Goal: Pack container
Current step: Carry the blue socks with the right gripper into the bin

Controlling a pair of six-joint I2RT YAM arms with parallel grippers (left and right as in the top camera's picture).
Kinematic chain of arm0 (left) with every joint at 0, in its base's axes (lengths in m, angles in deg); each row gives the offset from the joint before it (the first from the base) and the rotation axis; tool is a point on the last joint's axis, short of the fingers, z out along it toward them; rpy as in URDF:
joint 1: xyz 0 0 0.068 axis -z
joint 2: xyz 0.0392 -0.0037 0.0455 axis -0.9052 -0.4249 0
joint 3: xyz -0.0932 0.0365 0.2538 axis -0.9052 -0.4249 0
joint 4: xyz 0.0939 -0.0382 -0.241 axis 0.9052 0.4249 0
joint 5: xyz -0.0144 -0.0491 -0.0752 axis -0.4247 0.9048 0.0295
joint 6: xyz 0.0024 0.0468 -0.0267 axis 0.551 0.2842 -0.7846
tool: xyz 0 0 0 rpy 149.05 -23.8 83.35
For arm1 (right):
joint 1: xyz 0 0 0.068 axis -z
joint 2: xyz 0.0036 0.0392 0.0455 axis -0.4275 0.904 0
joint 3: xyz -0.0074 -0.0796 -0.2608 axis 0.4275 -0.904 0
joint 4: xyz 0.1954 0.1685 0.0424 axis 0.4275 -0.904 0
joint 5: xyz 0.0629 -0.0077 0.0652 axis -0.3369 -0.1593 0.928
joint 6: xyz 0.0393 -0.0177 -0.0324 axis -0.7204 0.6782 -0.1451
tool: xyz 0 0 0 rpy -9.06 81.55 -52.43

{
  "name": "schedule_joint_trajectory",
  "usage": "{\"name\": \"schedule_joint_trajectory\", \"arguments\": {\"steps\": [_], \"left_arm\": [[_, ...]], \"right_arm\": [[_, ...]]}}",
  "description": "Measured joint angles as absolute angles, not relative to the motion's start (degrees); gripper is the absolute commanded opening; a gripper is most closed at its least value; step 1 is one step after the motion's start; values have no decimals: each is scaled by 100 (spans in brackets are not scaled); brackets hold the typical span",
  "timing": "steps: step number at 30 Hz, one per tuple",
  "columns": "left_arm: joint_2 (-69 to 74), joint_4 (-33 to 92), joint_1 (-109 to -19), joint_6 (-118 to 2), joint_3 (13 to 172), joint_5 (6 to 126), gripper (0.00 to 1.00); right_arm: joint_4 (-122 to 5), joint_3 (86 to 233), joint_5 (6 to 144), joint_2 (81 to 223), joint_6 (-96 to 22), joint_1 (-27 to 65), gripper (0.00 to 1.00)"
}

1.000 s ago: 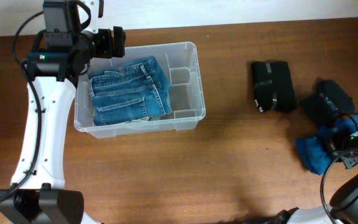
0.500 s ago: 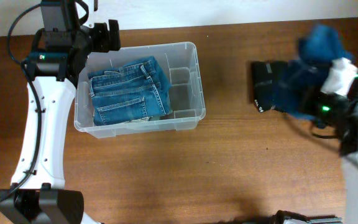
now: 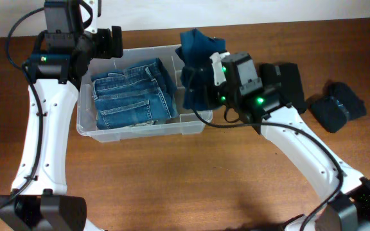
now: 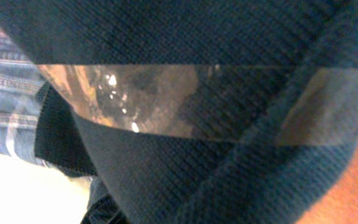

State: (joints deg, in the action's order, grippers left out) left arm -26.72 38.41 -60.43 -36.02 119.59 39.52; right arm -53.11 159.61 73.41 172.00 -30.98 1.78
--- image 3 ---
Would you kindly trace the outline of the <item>black garment with tape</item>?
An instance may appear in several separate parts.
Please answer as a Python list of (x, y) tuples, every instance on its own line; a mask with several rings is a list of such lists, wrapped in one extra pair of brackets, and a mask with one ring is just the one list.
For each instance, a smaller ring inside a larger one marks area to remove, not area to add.
[(259, 66), (264, 86), (280, 84), (281, 93), (297, 109), (299, 114), (307, 110), (299, 67), (291, 62), (265, 63)]

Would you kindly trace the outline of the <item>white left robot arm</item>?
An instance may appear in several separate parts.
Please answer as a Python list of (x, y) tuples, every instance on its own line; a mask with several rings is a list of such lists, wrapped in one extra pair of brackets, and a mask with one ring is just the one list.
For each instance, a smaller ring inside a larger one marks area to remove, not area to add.
[(0, 195), (0, 220), (12, 230), (97, 230), (84, 198), (67, 195), (66, 152), (81, 80), (93, 58), (123, 55), (119, 26), (72, 34), (42, 31), (21, 65), (30, 111), (11, 193)]

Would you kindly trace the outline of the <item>dark blue jeans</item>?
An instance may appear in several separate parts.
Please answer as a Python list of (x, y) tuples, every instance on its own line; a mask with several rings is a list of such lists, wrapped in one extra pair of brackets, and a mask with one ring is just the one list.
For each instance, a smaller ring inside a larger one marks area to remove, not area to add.
[(100, 130), (179, 116), (176, 85), (159, 58), (91, 77)]

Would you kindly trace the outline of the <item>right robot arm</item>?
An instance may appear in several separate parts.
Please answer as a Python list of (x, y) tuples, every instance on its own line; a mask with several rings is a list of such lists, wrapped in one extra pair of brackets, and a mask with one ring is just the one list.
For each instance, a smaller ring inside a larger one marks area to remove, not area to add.
[(246, 52), (210, 56), (216, 100), (236, 111), (239, 126), (251, 126), (277, 146), (304, 175), (320, 199), (309, 214), (281, 230), (370, 231), (370, 179), (312, 132), (279, 86), (263, 86)]

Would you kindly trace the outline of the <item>clear plastic storage bin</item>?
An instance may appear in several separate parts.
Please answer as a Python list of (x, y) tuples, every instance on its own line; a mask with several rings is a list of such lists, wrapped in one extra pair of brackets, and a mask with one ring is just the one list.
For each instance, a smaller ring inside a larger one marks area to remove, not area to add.
[[(177, 56), (175, 50), (180, 45), (141, 47), (125, 49), (121, 58), (93, 59), (87, 73), (82, 77), (82, 85), (78, 96), (76, 129), (80, 135), (91, 137), (98, 142), (116, 142), (123, 139), (136, 139), (159, 135), (189, 135), (201, 133), (205, 124), (198, 120), (192, 110), (182, 107), (185, 87), (181, 82), (181, 72), (184, 62)], [(101, 73), (125, 69), (140, 61), (159, 58), (168, 71), (172, 82), (176, 85), (175, 104), (179, 116), (165, 123), (149, 126), (124, 127), (111, 130), (100, 130), (96, 126), (97, 111), (93, 98), (91, 76)]]

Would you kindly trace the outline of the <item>light blue jeans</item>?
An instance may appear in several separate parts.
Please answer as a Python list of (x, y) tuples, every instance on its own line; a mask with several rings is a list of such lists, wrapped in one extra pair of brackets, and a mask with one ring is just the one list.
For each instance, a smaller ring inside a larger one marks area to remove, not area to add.
[(161, 125), (161, 124), (165, 124), (165, 123), (166, 123), (166, 120), (147, 121), (147, 122), (143, 122), (143, 123), (137, 123), (137, 124), (129, 125), (129, 126), (127, 126), (127, 128), (134, 128), (134, 127), (141, 127), (141, 126), (154, 126), (154, 125)]

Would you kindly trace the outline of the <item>teal blue garment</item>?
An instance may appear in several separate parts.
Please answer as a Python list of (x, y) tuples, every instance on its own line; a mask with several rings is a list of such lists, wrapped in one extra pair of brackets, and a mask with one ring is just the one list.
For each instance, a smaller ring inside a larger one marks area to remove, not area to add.
[(210, 38), (198, 29), (180, 34), (181, 47), (175, 50), (184, 62), (181, 82), (186, 88), (183, 107), (198, 111), (216, 110), (222, 104), (216, 99), (213, 90), (214, 78), (210, 56), (226, 51), (226, 40)]

